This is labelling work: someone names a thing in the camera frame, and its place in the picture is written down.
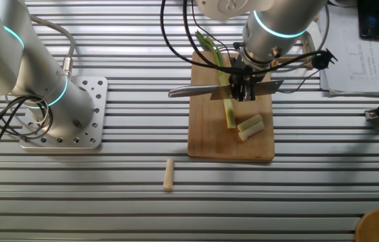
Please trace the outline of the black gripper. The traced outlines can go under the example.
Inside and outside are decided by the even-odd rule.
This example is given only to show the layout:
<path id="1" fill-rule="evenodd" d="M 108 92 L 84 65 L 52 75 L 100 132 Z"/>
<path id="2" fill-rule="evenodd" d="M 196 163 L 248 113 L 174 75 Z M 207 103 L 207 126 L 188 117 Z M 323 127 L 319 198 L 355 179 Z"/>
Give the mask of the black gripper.
<path id="1" fill-rule="evenodd" d="M 230 60 L 231 67 L 240 69 L 243 72 L 254 72 L 255 69 L 247 65 L 240 56 L 232 57 Z M 232 84 L 232 95 L 239 101 L 255 101 L 255 84 L 262 82 L 265 75 L 242 75 L 232 74 L 229 78 L 230 84 Z"/>

